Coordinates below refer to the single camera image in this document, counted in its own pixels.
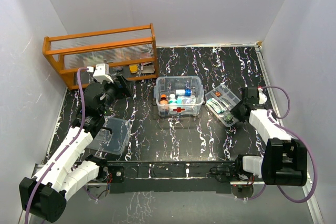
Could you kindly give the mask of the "clear divider tray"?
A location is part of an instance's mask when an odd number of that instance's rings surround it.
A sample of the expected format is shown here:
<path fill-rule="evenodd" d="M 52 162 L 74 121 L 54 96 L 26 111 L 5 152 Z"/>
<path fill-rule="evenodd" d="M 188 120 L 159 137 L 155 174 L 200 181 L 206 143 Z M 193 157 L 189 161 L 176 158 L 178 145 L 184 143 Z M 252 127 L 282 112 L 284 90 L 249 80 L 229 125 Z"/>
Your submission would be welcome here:
<path fill-rule="evenodd" d="M 215 95 L 215 92 L 218 91 L 221 93 L 220 97 Z M 227 86 L 221 84 L 217 86 L 215 89 L 211 90 L 207 94 L 205 94 L 205 102 L 210 98 L 216 99 L 218 104 L 222 106 L 224 111 L 220 114 L 217 114 L 209 105 L 205 103 L 205 105 L 209 108 L 209 110 L 226 126 L 233 126 L 238 120 L 233 118 L 232 123 L 226 123 L 224 118 L 227 114 L 230 114 L 230 110 L 240 101 L 238 98 Z"/>

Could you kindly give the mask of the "white teal ointment tube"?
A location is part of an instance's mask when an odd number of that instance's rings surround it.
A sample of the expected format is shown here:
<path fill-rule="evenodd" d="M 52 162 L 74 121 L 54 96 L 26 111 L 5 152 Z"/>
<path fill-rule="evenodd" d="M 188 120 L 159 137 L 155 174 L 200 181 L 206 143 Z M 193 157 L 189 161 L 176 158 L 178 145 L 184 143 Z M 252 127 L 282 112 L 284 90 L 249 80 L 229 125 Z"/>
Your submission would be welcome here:
<path fill-rule="evenodd" d="M 218 104 L 216 99 L 210 98 L 206 101 L 206 104 L 209 105 L 217 114 L 220 114 L 224 111 L 224 109 L 220 104 Z"/>

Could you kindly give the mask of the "brown bottle orange cap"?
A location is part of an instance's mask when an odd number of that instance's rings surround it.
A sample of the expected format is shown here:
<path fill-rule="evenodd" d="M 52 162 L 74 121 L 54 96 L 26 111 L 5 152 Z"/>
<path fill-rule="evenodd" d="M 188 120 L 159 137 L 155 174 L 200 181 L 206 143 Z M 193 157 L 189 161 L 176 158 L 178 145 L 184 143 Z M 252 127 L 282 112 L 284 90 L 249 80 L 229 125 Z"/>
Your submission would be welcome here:
<path fill-rule="evenodd" d="M 161 105 L 167 105 L 168 104 L 167 96 L 165 94 L 162 94 L 160 96 L 159 104 L 161 104 Z"/>

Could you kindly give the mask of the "clear box lid with handle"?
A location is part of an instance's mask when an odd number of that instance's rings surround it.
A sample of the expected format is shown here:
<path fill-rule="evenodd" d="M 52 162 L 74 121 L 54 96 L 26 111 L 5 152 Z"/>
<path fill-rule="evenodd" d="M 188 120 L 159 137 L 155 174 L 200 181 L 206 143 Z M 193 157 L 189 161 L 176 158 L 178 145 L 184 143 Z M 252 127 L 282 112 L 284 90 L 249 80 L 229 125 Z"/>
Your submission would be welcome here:
<path fill-rule="evenodd" d="M 129 143 L 131 124 L 127 120 L 105 116 L 105 124 L 87 148 L 121 155 Z"/>

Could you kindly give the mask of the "white bottle green band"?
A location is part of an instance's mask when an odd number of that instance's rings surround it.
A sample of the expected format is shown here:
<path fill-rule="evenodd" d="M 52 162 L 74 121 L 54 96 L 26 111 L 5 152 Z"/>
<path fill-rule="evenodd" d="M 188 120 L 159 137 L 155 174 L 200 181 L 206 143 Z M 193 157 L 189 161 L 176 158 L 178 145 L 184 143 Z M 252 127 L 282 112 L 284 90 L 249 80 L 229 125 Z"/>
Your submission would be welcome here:
<path fill-rule="evenodd" d="M 169 104 L 177 104 L 176 95 L 174 93 L 169 95 Z"/>

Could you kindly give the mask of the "clear first aid box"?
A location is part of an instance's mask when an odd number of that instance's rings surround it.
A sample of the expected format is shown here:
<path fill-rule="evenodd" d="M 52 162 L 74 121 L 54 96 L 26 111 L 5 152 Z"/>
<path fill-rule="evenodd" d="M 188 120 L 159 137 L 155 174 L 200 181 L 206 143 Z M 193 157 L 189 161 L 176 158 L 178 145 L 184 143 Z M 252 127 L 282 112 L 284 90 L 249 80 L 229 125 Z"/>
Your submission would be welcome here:
<path fill-rule="evenodd" d="M 159 77 L 154 98 L 160 117 L 197 116 L 204 103 L 204 87 L 198 76 Z"/>

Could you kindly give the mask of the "blue white spray can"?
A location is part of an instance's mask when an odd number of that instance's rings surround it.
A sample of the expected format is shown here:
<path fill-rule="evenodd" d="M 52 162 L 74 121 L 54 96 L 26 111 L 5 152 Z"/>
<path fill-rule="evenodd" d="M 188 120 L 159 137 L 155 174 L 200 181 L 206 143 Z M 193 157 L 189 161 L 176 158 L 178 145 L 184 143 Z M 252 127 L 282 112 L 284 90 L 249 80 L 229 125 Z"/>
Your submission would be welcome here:
<path fill-rule="evenodd" d="M 192 94 L 192 91 L 190 89 L 176 89 L 175 90 L 175 95 L 176 96 L 179 96 L 179 95 L 182 95 L 182 96 L 191 96 Z"/>

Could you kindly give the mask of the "green small packet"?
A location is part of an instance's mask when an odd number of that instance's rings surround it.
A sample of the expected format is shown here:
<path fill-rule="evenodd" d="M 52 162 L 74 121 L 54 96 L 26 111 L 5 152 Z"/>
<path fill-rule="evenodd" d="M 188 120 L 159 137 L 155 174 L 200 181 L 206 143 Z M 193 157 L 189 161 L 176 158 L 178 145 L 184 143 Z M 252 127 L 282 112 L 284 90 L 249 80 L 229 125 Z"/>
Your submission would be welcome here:
<path fill-rule="evenodd" d="M 233 121 L 233 115 L 231 115 L 231 114 L 227 114 L 226 116 L 225 116 L 225 118 L 224 118 L 224 121 L 226 122 L 226 123 L 232 123 L 232 121 Z"/>

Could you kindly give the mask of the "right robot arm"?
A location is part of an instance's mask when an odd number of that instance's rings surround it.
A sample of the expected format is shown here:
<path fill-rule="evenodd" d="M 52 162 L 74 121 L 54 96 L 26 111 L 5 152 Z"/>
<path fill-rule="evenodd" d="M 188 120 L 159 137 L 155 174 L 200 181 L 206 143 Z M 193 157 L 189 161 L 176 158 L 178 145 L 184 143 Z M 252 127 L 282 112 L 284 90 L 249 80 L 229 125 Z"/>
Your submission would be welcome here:
<path fill-rule="evenodd" d="M 304 186 L 307 182 L 307 148 L 280 128 L 280 124 L 260 101 L 260 90 L 243 87 L 241 100 L 231 109 L 240 122 L 247 121 L 266 144 L 263 157 L 240 154 L 234 174 L 240 180 L 258 176 L 267 185 Z"/>

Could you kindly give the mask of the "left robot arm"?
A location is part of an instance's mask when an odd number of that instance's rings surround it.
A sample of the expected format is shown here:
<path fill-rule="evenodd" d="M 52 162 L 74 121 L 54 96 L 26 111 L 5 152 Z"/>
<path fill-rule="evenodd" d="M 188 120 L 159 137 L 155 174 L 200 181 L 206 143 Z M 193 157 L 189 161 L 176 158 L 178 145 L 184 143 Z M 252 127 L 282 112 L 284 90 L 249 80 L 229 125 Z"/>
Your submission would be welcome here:
<path fill-rule="evenodd" d="M 68 133 L 48 162 L 31 178 L 24 177 L 19 184 L 25 223 L 35 215 L 54 223 L 65 210 L 67 201 L 88 182 L 108 177 L 107 161 L 90 155 L 78 167 L 78 157 L 105 127 L 105 114 L 117 99 L 130 97 L 126 79 L 117 75 L 113 81 L 95 81 L 80 89 L 82 108 L 77 112 Z"/>

